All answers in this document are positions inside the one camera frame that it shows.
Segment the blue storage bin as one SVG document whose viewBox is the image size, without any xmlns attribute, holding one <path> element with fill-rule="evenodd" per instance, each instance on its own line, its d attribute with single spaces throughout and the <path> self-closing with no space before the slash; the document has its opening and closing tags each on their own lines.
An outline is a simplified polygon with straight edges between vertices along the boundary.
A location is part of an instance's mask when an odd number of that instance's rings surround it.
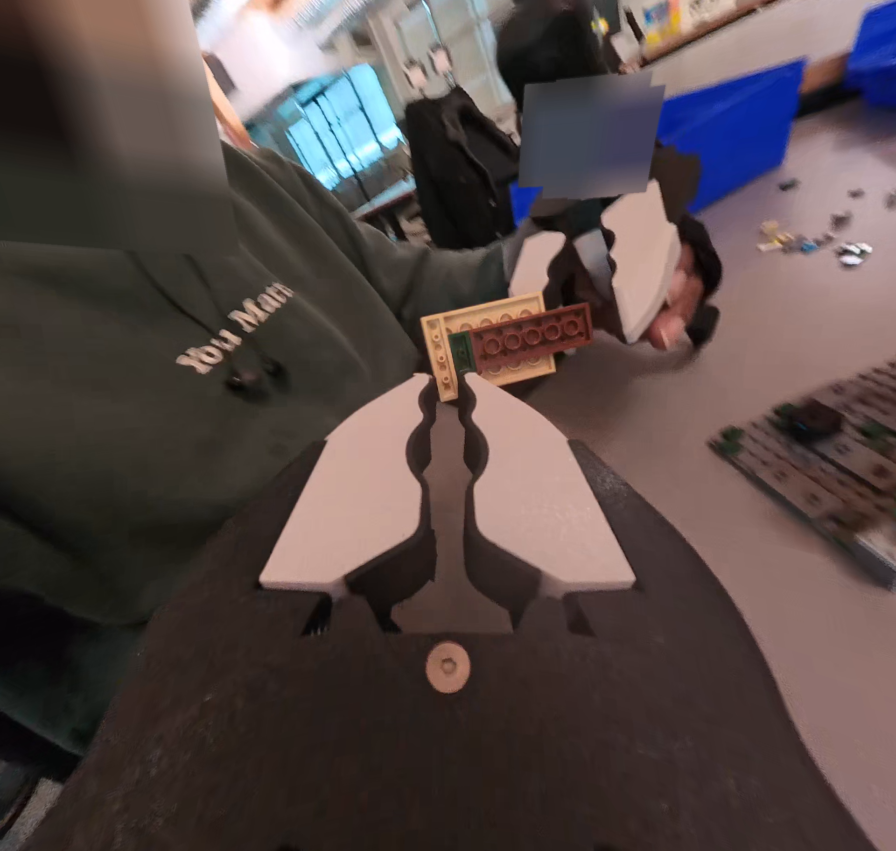
<svg viewBox="0 0 896 851">
<path fill-rule="evenodd" d="M 519 227 L 528 218 L 542 190 L 541 186 L 523 186 L 518 182 L 509 185 L 511 213 L 515 227 Z"/>
<path fill-rule="evenodd" d="M 700 161 L 692 214 L 779 167 L 800 104 L 805 60 L 669 98 L 658 141 Z"/>
<path fill-rule="evenodd" d="M 844 84 L 868 105 L 895 108 L 895 0 L 863 15 L 847 59 Z"/>
</svg>

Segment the person's green hoodie torso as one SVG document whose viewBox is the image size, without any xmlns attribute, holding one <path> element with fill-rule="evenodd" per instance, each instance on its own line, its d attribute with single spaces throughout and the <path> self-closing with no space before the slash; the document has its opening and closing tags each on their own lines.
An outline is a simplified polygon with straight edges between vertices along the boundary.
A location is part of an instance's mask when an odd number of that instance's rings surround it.
<svg viewBox="0 0 896 851">
<path fill-rule="evenodd" d="M 2 718 L 78 757 L 208 538 L 425 358 L 364 223 L 220 147 L 223 252 L 2 241 Z"/>
</svg>

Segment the grey desk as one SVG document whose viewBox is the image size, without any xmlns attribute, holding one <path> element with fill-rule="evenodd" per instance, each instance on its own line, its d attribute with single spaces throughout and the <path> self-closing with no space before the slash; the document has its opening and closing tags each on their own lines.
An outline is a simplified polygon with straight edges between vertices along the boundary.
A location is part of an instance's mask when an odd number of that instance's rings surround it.
<svg viewBox="0 0 896 851">
<path fill-rule="evenodd" d="M 778 173 L 701 216 L 723 260 L 692 356 L 596 339 L 530 401 L 658 510 L 745 618 L 791 717 L 879 849 L 894 849 L 894 594 L 707 447 L 715 431 L 894 357 L 894 228 L 856 271 L 758 252 L 773 180 L 894 179 L 894 112 L 854 100 L 797 121 Z"/>
</svg>

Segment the tan brick plate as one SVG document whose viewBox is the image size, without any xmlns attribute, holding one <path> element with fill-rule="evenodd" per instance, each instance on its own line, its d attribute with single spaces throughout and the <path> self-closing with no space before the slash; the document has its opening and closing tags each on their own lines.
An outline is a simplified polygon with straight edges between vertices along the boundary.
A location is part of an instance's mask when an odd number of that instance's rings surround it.
<svg viewBox="0 0 896 851">
<path fill-rule="evenodd" d="M 521 319 L 545 311 L 541 292 L 509 297 L 478 306 L 454 309 L 424 317 L 420 320 L 431 371 L 442 403 L 458 398 L 458 379 L 449 344 L 449 336 L 458 331 L 469 331 Z M 482 377 L 497 387 L 513 387 L 556 373 L 553 355 L 530 359 L 509 367 L 492 366 Z"/>
</svg>

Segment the scatter of small bricks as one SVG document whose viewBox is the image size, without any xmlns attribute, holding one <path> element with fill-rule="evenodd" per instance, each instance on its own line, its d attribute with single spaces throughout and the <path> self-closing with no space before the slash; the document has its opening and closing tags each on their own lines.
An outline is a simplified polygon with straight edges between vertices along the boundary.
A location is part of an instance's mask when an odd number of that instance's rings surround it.
<svg viewBox="0 0 896 851">
<path fill-rule="evenodd" d="M 804 259 L 828 254 L 839 269 L 856 271 L 879 248 L 870 234 L 874 219 L 884 216 L 885 227 L 894 228 L 894 179 L 811 183 L 786 175 L 770 188 L 770 217 L 758 226 L 758 252 Z"/>
</svg>

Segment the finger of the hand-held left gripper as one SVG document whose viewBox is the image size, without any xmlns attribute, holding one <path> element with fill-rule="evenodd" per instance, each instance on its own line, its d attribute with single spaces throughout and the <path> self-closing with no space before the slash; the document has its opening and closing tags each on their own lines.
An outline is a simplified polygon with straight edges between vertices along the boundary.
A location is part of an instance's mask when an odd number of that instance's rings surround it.
<svg viewBox="0 0 896 851">
<path fill-rule="evenodd" d="M 624 342 L 647 332 L 666 299 L 681 255 L 678 228 L 666 217 L 657 180 L 643 192 L 619 197 L 601 216 L 612 234 L 609 257 L 615 264 L 611 285 Z"/>
<path fill-rule="evenodd" d="M 544 302 L 581 302 L 584 276 L 574 244 L 561 232 L 539 231 L 523 240 L 508 296 L 541 294 Z"/>
</svg>

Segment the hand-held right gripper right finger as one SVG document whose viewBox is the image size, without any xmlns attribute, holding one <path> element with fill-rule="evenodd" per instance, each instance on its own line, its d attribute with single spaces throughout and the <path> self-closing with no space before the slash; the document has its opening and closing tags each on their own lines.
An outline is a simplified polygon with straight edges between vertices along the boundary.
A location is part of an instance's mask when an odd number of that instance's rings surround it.
<svg viewBox="0 0 896 851">
<path fill-rule="evenodd" d="M 516 628 L 538 598 L 625 591 L 635 573 L 566 436 L 476 373 L 462 377 L 463 556 L 482 596 Z"/>
</svg>

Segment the black jacket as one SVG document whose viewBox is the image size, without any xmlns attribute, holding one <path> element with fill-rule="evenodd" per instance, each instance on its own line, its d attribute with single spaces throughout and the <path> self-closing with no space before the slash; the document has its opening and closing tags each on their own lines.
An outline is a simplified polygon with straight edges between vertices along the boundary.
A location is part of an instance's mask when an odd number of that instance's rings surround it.
<svg viewBox="0 0 896 851">
<path fill-rule="evenodd" d="M 510 185 L 520 149 L 455 86 L 405 110 L 421 215 L 434 247 L 470 250 L 514 231 Z"/>
</svg>

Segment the glass partition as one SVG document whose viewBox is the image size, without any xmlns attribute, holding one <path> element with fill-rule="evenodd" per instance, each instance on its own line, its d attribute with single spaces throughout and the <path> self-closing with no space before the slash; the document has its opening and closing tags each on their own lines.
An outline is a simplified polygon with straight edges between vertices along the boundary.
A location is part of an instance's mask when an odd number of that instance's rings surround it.
<svg viewBox="0 0 896 851">
<path fill-rule="evenodd" d="M 298 162 L 350 209 L 409 174 L 404 133 L 368 63 L 293 85 L 273 114 Z"/>
</svg>

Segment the green and grey brick baseplate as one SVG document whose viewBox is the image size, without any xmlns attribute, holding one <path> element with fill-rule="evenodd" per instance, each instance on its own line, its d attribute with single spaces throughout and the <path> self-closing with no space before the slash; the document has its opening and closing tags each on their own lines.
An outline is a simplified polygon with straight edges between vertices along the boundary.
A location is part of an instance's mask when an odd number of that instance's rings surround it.
<svg viewBox="0 0 896 851">
<path fill-rule="evenodd" d="M 731 424 L 708 447 L 894 591 L 894 359 Z"/>
</svg>

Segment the background table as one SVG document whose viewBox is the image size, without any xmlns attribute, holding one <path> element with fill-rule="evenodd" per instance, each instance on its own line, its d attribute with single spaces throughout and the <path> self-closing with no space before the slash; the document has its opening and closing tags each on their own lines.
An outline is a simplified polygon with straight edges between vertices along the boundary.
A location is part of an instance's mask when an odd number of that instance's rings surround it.
<svg viewBox="0 0 896 851">
<path fill-rule="evenodd" d="M 401 225 L 399 210 L 417 198 L 417 184 L 413 175 L 408 175 L 352 213 L 357 222 L 373 225 L 394 240 L 407 240 L 407 233 Z"/>
</svg>

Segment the brown brick plate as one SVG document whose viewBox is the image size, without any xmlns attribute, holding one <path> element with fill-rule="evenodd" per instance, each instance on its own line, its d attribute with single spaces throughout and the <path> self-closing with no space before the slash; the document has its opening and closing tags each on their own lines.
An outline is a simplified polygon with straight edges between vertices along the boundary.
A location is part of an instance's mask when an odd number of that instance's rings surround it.
<svg viewBox="0 0 896 851">
<path fill-rule="evenodd" d="M 592 341 L 591 310 L 575 304 L 467 331 L 478 373 L 528 364 Z"/>
</svg>

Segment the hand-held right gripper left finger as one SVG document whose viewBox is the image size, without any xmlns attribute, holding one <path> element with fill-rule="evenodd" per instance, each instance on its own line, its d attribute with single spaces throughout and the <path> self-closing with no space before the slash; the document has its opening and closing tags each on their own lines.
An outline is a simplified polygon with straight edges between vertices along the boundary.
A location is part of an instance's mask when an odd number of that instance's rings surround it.
<svg viewBox="0 0 896 851">
<path fill-rule="evenodd" d="M 438 392 L 422 373 L 366 404 L 325 439 L 259 576 L 270 591 L 363 598 L 381 629 L 434 580 L 425 472 Z"/>
</svg>

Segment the person's left forearm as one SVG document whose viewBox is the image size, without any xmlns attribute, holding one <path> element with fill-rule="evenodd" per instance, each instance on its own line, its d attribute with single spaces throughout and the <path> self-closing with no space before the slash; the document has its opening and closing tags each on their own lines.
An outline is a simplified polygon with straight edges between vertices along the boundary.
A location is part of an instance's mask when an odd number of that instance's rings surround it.
<svg viewBox="0 0 896 851">
<path fill-rule="evenodd" d="M 397 315 L 425 316 L 509 295 L 502 240 L 455 251 L 391 240 L 366 224 L 357 231 L 369 282 Z"/>
</svg>

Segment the person's left hand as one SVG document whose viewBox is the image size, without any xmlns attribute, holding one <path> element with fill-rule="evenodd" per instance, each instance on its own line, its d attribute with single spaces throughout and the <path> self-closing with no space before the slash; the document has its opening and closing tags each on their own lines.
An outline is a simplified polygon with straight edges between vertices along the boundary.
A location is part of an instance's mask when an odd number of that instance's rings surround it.
<svg viewBox="0 0 896 851">
<path fill-rule="evenodd" d="M 703 283 L 693 249 L 683 243 L 666 302 L 647 328 L 644 339 L 656 350 L 673 349 L 684 339 L 702 297 Z"/>
</svg>

